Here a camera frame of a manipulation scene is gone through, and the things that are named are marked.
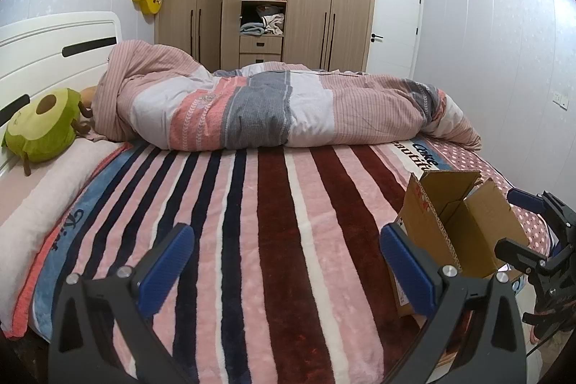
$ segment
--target polka dot fabric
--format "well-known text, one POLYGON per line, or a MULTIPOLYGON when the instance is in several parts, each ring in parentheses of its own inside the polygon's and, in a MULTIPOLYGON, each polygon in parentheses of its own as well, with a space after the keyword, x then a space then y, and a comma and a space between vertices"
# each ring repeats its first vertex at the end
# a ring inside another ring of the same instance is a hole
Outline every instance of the polka dot fabric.
MULTIPOLYGON (((482 181, 492 178, 505 197, 512 188, 499 172, 474 152, 443 140, 427 140, 431 147, 442 155, 454 169, 480 171, 482 181)), ((550 251, 550 239, 544 222, 532 212, 527 212, 525 209, 512 204, 510 206, 522 224, 522 228, 530 242, 530 248, 538 253, 547 255, 550 251)))

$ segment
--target avocado plush toy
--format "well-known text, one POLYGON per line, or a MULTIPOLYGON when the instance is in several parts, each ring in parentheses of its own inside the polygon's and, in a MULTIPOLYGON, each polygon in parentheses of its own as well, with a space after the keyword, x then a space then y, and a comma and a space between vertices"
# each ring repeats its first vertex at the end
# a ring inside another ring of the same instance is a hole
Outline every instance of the avocado plush toy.
POLYGON ((30 176, 30 162, 51 160, 66 150, 76 133, 87 134, 90 125, 80 123, 80 113, 92 117, 82 104, 80 93, 58 89, 19 109, 8 123, 2 140, 24 163, 24 174, 30 176))

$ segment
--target open wardrobe door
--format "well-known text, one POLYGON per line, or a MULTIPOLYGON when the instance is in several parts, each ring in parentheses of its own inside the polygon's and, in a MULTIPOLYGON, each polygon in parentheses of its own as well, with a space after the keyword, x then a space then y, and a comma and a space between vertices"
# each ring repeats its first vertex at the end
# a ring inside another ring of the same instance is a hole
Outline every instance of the open wardrobe door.
POLYGON ((222 0, 222 31, 220 68, 238 69, 240 60, 240 16, 242 0, 222 0))

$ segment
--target white door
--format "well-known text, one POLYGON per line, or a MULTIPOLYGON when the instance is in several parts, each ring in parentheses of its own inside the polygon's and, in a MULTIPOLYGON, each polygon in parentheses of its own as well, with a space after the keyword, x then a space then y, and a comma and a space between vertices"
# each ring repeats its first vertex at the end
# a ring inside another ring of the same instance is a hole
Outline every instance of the white door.
POLYGON ((411 78, 420 0, 376 0, 366 72, 411 78))

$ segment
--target bed headboard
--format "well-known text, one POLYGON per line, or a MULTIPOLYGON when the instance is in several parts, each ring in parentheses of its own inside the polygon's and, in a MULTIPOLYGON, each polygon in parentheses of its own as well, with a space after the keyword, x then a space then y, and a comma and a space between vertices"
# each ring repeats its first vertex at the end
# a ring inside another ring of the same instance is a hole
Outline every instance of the bed headboard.
MULTIPOLYGON (((113 12, 72 12, 36 17, 0 27, 0 140, 12 116, 49 90, 94 86, 108 67, 112 47, 122 40, 113 12)), ((15 161, 0 150, 0 176, 15 161)))

